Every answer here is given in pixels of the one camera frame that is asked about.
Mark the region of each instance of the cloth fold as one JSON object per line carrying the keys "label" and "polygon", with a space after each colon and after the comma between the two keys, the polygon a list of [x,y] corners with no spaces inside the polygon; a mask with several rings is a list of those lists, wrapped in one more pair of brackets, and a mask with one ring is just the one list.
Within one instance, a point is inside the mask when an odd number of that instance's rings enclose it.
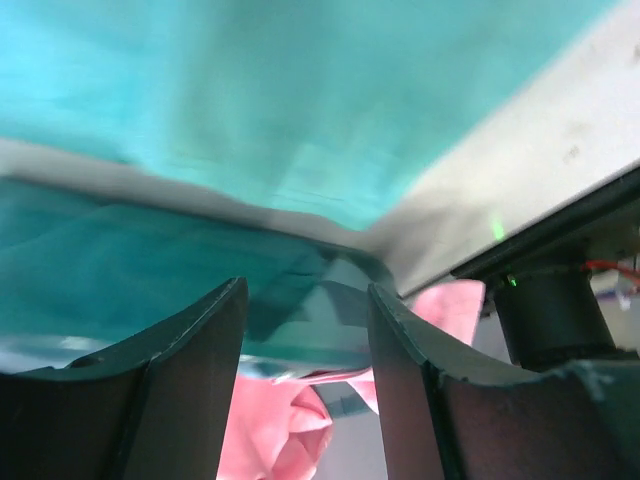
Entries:
{"label": "cloth fold", "polygon": [[[471,344],[484,298],[481,282],[460,280],[424,291],[413,312]],[[348,382],[378,413],[371,368],[322,372],[276,382],[238,375],[225,433],[219,480],[309,480],[331,440],[332,420],[311,385]]]}

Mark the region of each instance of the pink towel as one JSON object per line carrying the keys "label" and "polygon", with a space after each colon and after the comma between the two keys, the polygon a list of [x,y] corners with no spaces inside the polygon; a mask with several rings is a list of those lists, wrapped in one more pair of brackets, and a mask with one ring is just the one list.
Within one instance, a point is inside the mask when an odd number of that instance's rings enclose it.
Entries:
{"label": "pink towel", "polygon": [[[460,280],[424,291],[413,312],[471,344],[484,285]],[[309,480],[329,445],[332,421],[309,386],[347,381],[378,413],[371,369],[275,383],[236,378],[222,447],[219,480]]]}

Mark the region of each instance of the teal cloth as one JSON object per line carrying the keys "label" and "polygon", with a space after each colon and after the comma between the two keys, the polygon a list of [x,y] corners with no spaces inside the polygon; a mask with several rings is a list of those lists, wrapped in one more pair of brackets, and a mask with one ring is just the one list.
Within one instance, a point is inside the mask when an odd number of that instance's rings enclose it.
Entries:
{"label": "teal cloth", "polygon": [[364,229],[614,3],[4,0],[0,135]]}

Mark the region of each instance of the white surface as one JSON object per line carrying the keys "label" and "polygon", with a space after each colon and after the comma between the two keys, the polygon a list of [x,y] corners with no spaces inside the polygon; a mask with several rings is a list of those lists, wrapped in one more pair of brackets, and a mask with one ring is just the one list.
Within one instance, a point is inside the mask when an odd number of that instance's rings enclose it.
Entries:
{"label": "white surface", "polygon": [[623,2],[365,232],[10,141],[0,141],[0,172],[364,248],[406,293],[494,243],[496,222],[513,233],[636,163],[639,25],[640,0]]}

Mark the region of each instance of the folded pink cloth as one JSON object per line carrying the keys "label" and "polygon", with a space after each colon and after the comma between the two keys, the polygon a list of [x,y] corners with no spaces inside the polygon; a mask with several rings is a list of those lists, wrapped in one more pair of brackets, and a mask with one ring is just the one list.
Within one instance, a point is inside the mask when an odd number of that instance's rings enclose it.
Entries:
{"label": "folded pink cloth", "polygon": [[[424,291],[413,312],[471,344],[484,285],[459,280]],[[329,445],[332,421],[310,384],[347,381],[378,413],[373,372],[323,374],[276,383],[238,375],[222,447],[219,480],[309,480]]]}

